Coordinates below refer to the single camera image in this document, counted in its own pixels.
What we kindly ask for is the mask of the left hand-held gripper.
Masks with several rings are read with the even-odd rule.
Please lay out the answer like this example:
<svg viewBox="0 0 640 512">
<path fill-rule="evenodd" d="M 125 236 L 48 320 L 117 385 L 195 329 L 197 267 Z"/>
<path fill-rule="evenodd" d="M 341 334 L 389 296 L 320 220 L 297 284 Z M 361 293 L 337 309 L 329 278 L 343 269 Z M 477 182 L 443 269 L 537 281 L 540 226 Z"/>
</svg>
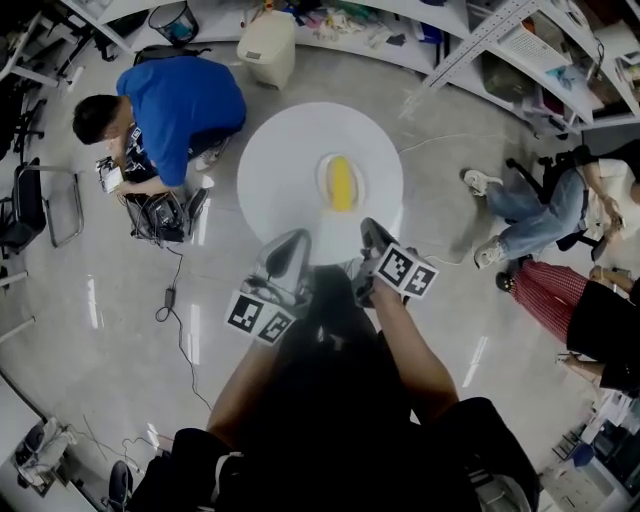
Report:
<svg viewBox="0 0 640 512">
<path fill-rule="evenodd" d="M 285 232 L 258 253 L 255 274 L 232 293 L 227 327 L 273 346 L 306 311 L 306 275 L 311 236 L 306 229 Z"/>
</svg>

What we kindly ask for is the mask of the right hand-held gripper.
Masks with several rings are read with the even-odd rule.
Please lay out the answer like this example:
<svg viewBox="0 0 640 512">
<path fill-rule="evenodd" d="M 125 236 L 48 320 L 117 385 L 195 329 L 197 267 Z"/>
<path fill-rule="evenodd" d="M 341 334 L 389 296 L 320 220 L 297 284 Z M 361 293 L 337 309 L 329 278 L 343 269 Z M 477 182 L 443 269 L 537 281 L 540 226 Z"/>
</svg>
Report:
<svg viewBox="0 0 640 512">
<path fill-rule="evenodd" d="M 379 278 L 407 302 L 423 299 L 439 271 L 395 238 L 377 221 L 366 217 L 360 224 L 364 259 L 352 280 L 355 302 L 371 305 L 374 279 Z"/>
</svg>

